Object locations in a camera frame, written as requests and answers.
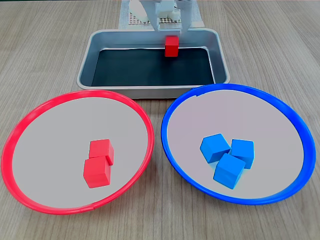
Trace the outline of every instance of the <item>block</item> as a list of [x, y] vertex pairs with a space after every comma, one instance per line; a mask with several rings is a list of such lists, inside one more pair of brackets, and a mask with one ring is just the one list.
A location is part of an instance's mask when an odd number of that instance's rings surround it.
[[164, 55], [166, 57], [177, 57], [179, 52], [179, 37], [167, 36], [165, 38]]
[[105, 156], [109, 165], [114, 164], [115, 151], [109, 139], [101, 139], [90, 142], [89, 158]]
[[229, 153], [230, 146], [224, 136], [219, 133], [205, 137], [202, 140], [200, 150], [207, 163], [210, 164], [219, 161], [224, 154]]
[[110, 172], [106, 156], [92, 157], [84, 162], [83, 177], [91, 189], [109, 185]]
[[213, 179], [230, 189], [238, 183], [246, 163], [225, 153], [216, 165]]
[[255, 148], [253, 141], [233, 139], [230, 154], [245, 162], [245, 169], [251, 169], [255, 159]]

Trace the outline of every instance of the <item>red block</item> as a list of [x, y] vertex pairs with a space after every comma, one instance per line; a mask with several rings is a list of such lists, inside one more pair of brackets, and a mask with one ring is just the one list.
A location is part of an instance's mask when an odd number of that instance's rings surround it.
[[110, 166], [106, 156], [85, 160], [83, 177], [89, 188], [98, 188], [110, 184]]
[[165, 38], [165, 51], [166, 57], [178, 57], [179, 52], [179, 37], [178, 36], [167, 36]]
[[109, 139], [95, 140], [90, 142], [89, 158], [105, 156], [109, 165], [114, 164], [115, 151]]

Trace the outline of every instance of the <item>wood grain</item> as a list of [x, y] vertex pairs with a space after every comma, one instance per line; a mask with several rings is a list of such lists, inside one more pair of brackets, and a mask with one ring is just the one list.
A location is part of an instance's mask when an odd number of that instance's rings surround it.
[[[232, 83], [266, 91], [303, 118], [320, 147], [320, 2], [199, 1], [216, 30]], [[89, 36], [116, 29], [121, 2], [0, 2], [0, 147], [39, 104], [79, 90]], [[55, 216], [18, 203], [0, 180], [1, 240], [317, 240], [320, 165], [294, 196], [265, 206], [209, 197], [170, 165], [161, 123], [172, 100], [137, 101], [154, 126], [154, 154], [124, 195], [91, 212]]]

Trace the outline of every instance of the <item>white robot part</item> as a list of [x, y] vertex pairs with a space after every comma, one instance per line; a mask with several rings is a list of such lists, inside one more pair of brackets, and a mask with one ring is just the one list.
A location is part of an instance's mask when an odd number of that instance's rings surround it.
[[141, 22], [147, 23], [149, 21], [148, 15], [139, 0], [129, 2], [129, 11]]
[[155, 31], [160, 29], [159, 18], [165, 18], [166, 16], [173, 21], [178, 21], [181, 18], [181, 33], [186, 32], [191, 26], [192, 0], [139, 1]]

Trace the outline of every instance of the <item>blue block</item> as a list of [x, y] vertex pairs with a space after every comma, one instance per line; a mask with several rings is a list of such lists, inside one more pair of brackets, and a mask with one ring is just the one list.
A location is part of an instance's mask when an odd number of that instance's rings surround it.
[[225, 153], [216, 165], [213, 179], [230, 189], [234, 189], [245, 165], [244, 161]]
[[200, 150], [207, 163], [219, 161], [224, 154], [230, 152], [230, 146], [221, 133], [207, 136], [202, 140]]
[[253, 141], [233, 139], [230, 154], [245, 162], [245, 169], [250, 169], [255, 159], [255, 148]]

